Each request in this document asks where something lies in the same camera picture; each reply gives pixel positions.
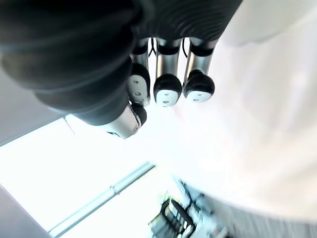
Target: black rubber fingertip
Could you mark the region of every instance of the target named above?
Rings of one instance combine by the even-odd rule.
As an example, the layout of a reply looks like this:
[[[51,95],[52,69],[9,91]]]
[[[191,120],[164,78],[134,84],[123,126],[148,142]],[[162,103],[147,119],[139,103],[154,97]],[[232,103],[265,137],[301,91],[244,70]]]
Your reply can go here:
[[[135,112],[136,115],[139,116],[141,125],[143,125],[147,121],[147,112],[143,107],[132,105],[132,109]]]
[[[184,86],[184,97],[187,98],[189,93],[193,91],[207,92],[213,95],[214,90],[215,85],[213,80],[207,75],[200,73],[189,77],[187,83]]]
[[[139,63],[134,63],[133,67],[132,67],[131,75],[139,75],[145,79],[145,82],[147,84],[147,93],[148,93],[148,95],[150,95],[151,79],[150,79],[150,74],[149,74],[148,70],[143,65],[141,65]]]
[[[157,101],[157,94],[160,90],[172,90],[178,93],[180,97],[182,85],[179,79],[173,74],[164,74],[157,78],[153,87],[154,99]]]

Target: metal bar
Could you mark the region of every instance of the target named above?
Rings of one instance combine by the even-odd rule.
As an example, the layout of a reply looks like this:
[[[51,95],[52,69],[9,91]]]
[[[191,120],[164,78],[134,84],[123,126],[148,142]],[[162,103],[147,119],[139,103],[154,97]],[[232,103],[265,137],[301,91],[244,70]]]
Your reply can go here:
[[[157,71],[156,78],[164,74],[177,75],[179,51],[174,55],[162,55],[157,50]]]
[[[201,71],[203,74],[207,75],[209,71],[211,58],[212,54],[209,56],[197,56],[193,52],[189,51],[184,82],[187,82],[190,72],[194,69],[197,69]]]
[[[149,38],[138,40],[136,43],[137,46],[131,54],[131,59],[133,63],[139,63],[143,65],[149,71],[148,43],[149,43]]]
[[[120,194],[124,189],[133,184],[136,180],[146,174],[148,171],[153,169],[155,165],[147,162],[141,167],[136,169],[133,173],[126,176],[124,179],[111,186],[107,191],[103,192],[100,196],[89,202],[87,205],[76,211],[74,214],[66,218],[64,221],[59,223],[57,226],[49,231],[49,234],[53,238],[59,238],[74,226],[79,224],[89,215],[93,214],[115,196]]]

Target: white fabric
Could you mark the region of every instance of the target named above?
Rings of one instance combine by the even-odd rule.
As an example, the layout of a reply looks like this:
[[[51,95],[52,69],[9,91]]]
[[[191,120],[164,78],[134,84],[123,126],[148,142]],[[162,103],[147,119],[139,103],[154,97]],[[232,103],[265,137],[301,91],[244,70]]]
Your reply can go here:
[[[317,1],[245,0],[209,75],[208,102],[150,108],[155,161],[235,206],[317,221]]]

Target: white ceiling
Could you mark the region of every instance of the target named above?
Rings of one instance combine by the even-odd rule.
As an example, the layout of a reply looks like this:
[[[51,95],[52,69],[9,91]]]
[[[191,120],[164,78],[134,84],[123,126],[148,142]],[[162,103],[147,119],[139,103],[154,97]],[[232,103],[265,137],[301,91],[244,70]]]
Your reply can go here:
[[[0,146],[59,117],[0,71]]]

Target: window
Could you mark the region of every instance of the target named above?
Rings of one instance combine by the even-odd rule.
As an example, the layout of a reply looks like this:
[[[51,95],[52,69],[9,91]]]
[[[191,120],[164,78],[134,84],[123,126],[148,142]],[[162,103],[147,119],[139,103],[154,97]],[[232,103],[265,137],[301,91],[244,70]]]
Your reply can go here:
[[[0,147],[0,183],[47,231],[147,158],[122,140],[73,116]]]
[[[173,179],[154,168],[61,237],[151,238],[148,223],[167,197],[183,199]]]

